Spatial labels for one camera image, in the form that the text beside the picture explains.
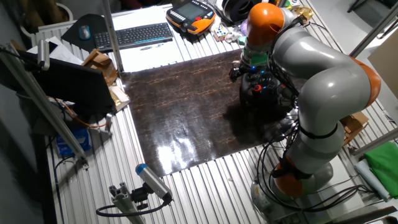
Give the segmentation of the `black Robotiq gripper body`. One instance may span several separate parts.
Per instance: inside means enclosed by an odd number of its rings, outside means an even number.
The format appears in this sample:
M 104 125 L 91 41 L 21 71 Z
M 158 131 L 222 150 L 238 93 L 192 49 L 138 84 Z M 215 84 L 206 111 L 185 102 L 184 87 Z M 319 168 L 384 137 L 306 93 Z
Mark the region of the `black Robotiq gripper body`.
M 256 73 L 257 67 L 253 65 L 248 65 L 240 60 L 236 60 L 234 62 L 234 72 L 235 72 L 234 79 L 237 80 L 245 73 Z

